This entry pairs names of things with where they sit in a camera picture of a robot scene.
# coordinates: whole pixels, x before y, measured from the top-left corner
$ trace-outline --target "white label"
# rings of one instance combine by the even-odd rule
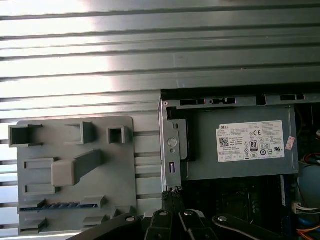
[[[220,163],[285,157],[282,121],[221,124],[216,139]]]

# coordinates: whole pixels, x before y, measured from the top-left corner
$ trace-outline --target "ce mark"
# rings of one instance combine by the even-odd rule
[[[255,136],[258,136],[258,135],[259,135],[259,136],[261,136],[261,130],[259,130],[259,131],[257,131],[257,130],[254,131],[254,132],[253,132],[253,135],[255,135]]]

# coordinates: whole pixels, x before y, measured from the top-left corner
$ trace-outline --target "pink sticker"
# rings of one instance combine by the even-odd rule
[[[285,149],[291,151],[294,147],[295,140],[296,139],[293,136],[289,136],[288,141],[286,142]]]

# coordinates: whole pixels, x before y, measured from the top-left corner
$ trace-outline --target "ribbed metal panel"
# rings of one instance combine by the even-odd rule
[[[144,212],[161,204],[160,90],[319,82],[319,12],[318,0],[0,1],[0,237],[18,224],[8,125],[131,116]]]

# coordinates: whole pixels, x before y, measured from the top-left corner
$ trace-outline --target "screw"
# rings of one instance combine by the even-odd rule
[[[167,213],[166,211],[162,211],[162,212],[159,213],[159,215],[161,215],[161,216],[167,216],[168,213]]]
[[[132,222],[132,221],[135,220],[135,218],[134,218],[133,216],[130,216],[130,217],[127,217],[126,220],[127,220],[128,222]]]
[[[184,215],[186,216],[191,216],[192,214],[194,214],[192,211],[185,211]]]
[[[226,221],[228,221],[228,218],[226,218],[225,216],[219,216],[219,217],[218,217],[218,220],[219,220],[220,222],[226,222]]]
[[[177,143],[178,143],[177,139],[173,137],[170,137],[167,141],[168,146],[172,148],[174,148],[177,145]]]

